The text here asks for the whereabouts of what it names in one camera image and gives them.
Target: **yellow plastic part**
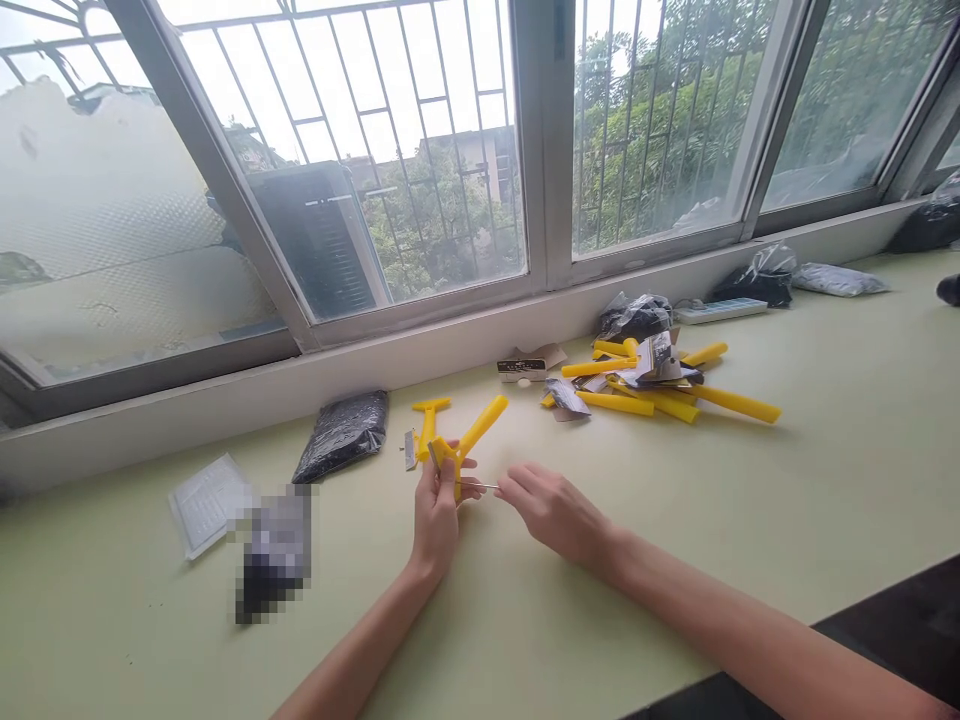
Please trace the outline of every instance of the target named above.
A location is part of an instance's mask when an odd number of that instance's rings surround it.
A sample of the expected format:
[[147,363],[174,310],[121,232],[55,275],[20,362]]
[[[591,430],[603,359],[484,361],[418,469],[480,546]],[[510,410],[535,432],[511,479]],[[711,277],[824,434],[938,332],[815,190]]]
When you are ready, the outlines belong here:
[[473,450],[473,446],[483,437],[483,434],[497,421],[497,418],[507,409],[509,401],[503,395],[497,395],[493,402],[484,408],[480,417],[470,426],[460,438],[460,444],[454,450],[442,437],[437,437],[431,441],[433,452],[437,456],[437,463],[442,464],[445,458],[453,458],[456,469],[456,484],[453,486],[453,495],[457,502],[460,502],[460,468],[464,459]]
[[594,350],[602,350],[607,355],[619,355],[620,357],[626,357],[627,349],[620,343],[612,343],[606,340],[596,340],[593,343]]
[[726,343],[714,343],[713,345],[707,345],[702,350],[697,350],[695,353],[690,353],[682,359],[687,365],[703,365],[705,362],[716,360],[729,349]]
[[614,380],[610,376],[607,376],[607,384],[613,389],[619,390],[620,392],[631,397],[635,397],[639,400],[649,400],[660,412],[670,415],[671,417],[675,417],[678,420],[683,420],[685,423],[690,425],[693,425],[693,423],[695,423],[697,418],[700,416],[699,409],[674,400],[662,390],[634,390],[632,387],[625,385],[622,380]]
[[566,365],[560,371],[564,377],[580,377],[581,375],[596,375],[601,372],[610,372],[613,370],[627,370],[637,366],[636,358],[623,358],[622,360],[604,360],[598,363],[580,363],[579,365]]
[[427,445],[437,436],[437,410],[450,405],[450,398],[437,398],[422,403],[414,403],[413,409],[423,413],[423,432],[417,441],[417,460],[426,462],[430,459],[430,449]]
[[609,358],[611,360],[623,360],[624,355],[614,355],[613,353],[604,352],[603,350],[594,350],[593,355],[594,360],[599,360],[602,357]]
[[637,351],[640,349],[640,343],[633,338],[627,338],[623,341],[623,346],[627,349],[628,357],[637,357]]
[[619,395],[601,395],[599,393],[583,392],[582,390],[577,390],[577,396],[583,398],[587,405],[605,407],[608,410],[619,410],[634,415],[646,415],[647,417],[653,415],[653,403],[649,400],[625,398]]
[[719,388],[706,387],[705,385],[694,385],[691,388],[685,388],[682,392],[702,398],[707,402],[712,402],[714,405],[725,407],[728,410],[733,410],[741,415],[762,420],[771,425],[780,418],[780,414],[783,412],[775,405],[769,405],[759,400],[727,392],[726,390],[720,390]]
[[668,390],[664,388],[663,390],[657,390],[658,393],[666,395],[671,400],[676,400],[677,402],[682,402],[684,405],[696,405],[697,398],[693,395],[687,395],[686,393],[678,392],[676,390]]

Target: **light green table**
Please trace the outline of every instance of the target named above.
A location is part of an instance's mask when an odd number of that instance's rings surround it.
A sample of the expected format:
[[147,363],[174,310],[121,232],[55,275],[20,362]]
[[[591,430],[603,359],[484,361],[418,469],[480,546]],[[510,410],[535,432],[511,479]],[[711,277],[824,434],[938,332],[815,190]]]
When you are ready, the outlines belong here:
[[[183,563],[167,493],[229,451],[261,491],[293,473],[312,418],[61,487],[0,513],[0,717],[264,718],[409,553],[405,430],[453,396],[456,436],[505,391],[477,446],[485,480],[533,458],[617,522],[812,623],[960,551],[960,310],[934,295],[960,254],[867,264],[897,291],[797,293],[793,310],[684,329],[729,343],[709,381],[784,408],[766,427],[598,409],[558,424],[538,390],[478,368],[395,392],[379,456],[313,501],[313,582],[268,625],[231,620],[239,545]],[[586,341],[570,343],[585,358]],[[713,671],[671,632],[531,540],[492,496],[383,678],[375,718],[617,718]]]

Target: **window sill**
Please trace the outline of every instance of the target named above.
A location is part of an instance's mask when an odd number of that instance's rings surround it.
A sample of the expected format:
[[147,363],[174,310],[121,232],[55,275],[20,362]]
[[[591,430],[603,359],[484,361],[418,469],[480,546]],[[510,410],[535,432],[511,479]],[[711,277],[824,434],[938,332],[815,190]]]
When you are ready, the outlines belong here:
[[780,240],[801,262],[878,253],[911,200],[776,233],[712,253],[548,293],[264,367],[155,393],[0,435],[0,494],[16,496],[315,413],[346,395],[401,387],[589,334],[616,292],[676,301],[705,294]]

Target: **window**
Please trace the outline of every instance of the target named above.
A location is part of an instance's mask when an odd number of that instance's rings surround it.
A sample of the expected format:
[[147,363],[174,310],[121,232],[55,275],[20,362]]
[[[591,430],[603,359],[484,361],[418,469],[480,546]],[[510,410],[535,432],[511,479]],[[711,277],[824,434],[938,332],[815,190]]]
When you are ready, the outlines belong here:
[[524,274],[507,4],[324,5],[218,27],[161,2],[311,320]]
[[0,9],[5,363],[48,388],[285,332],[110,15],[52,9]]
[[946,2],[830,3],[763,211],[876,182],[954,17]]
[[575,256],[739,219],[734,168],[771,90],[757,79],[776,6],[578,0]]
[[915,197],[960,164],[954,5],[5,1],[0,392],[55,417]]
[[943,158],[940,160],[940,164],[937,165],[938,170],[943,170],[944,168],[954,168],[957,165],[960,165],[960,134],[953,139],[953,142],[950,143],[950,147],[947,148],[947,152],[944,153]]

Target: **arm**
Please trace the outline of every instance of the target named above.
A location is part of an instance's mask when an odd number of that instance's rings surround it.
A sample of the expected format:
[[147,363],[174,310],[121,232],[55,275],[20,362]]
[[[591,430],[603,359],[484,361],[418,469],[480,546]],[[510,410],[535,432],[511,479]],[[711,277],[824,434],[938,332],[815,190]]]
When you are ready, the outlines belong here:
[[494,494],[534,538],[654,613],[777,713],[960,719],[960,714],[793,618],[616,528],[567,479],[516,465]]
[[[465,460],[463,466],[476,467],[476,462]],[[452,460],[444,462],[440,479],[433,463],[424,463],[416,491],[413,552],[406,567],[272,720],[340,720],[354,718],[363,709],[390,658],[453,562],[459,537],[454,477]],[[463,480],[476,482],[475,478]],[[463,499],[477,499],[482,492],[482,487],[461,487]]]

